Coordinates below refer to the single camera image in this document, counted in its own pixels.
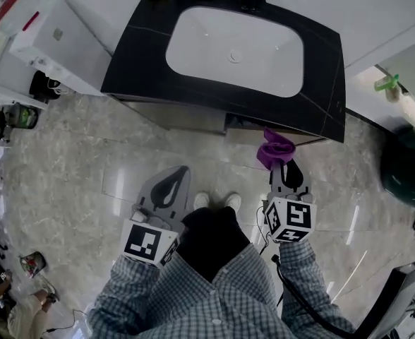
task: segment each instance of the green trash bin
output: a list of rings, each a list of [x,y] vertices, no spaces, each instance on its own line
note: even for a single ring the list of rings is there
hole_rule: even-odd
[[[386,191],[415,207],[415,130],[402,129],[386,143],[380,165]]]

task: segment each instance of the toiletry bottle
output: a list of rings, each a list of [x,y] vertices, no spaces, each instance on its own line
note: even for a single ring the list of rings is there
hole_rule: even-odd
[[[384,90],[384,89],[392,89],[397,85],[398,80],[399,80],[399,74],[396,74],[394,77],[386,76],[374,83],[374,89],[376,92],[380,92],[381,90]]]

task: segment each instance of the person's hand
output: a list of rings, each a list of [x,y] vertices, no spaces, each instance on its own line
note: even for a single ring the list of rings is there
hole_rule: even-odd
[[[5,271],[5,281],[9,281],[10,283],[13,281],[13,273],[11,270]]]

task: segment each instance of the cable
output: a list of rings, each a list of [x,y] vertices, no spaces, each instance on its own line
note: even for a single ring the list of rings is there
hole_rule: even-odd
[[[279,279],[283,282],[284,288],[288,289],[291,292],[294,299],[300,304],[300,306],[305,309],[305,311],[313,318],[320,326],[322,326],[325,330],[340,336],[341,338],[355,338],[353,333],[349,333],[348,331],[344,331],[328,321],[326,321],[322,316],[320,316],[313,307],[305,300],[304,297],[300,295],[300,293],[295,288],[294,284],[287,280],[282,274],[279,268],[281,267],[281,263],[279,263],[279,256],[274,255],[272,256],[272,261],[277,264],[277,274]]]
[[[268,233],[264,236],[263,231],[261,230],[261,228],[260,228],[260,226],[259,226],[259,222],[258,222],[258,211],[259,211],[261,208],[264,208],[264,206],[258,207],[258,209],[256,210],[256,225],[258,226],[259,232],[261,233],[261,236],[263,237],[265,244],[264,244],[264,247],[261,249],[261,251],[260,251],[259,255],[262,255],[262,253],[263,253],[263,252],[264,252],[264,250],[267,248],[267,246],[269,246],[269,239],[268,239],[268,236],[269,236],[269,234],[270,234],[270,232],[268,232]]]
[[[48,329],[46,330],[43,334],[45,333],[53,333],[54,331],[64,331],[66,329],[71,329],[72,327],[74,327],[74,324],[76,324],[76,311],[78,313],[82,313],[84,315],[87,315],[86,313],[84,313],[82,310],[77,310],[77,309],[73,309],[73,325],[71,326],[67,326],[65,328],[52,328],[52,329]]]
[[[281,296],[279,297],[279,300],[278,300],[278,303],[277,303],[277,307],[278,307],[278,305],[280,305],[282,303],[282,301],[283,301],[283,295],[284,295],[284,293],[282,292],[281,293]]]
[[[69,93],[69,88],[66,87],[65,85],[63,85],[60,82],[59,82],[60,84],[58,86],[56,86],[56,87],[50,87],[49,86],[50,80],[51,80],[51,78],[48,78],[47,79],[47,87],[48,87],[48,89],[52,89],[55,92],[55,94],[57,94],[57,95],[67,95]]]

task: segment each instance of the sink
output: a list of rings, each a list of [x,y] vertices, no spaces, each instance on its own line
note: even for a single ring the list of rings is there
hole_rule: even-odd
[[[303,85],[303,42],[292,29],[242,13],[193,7],[167,47],[175,72],[292,97]]]

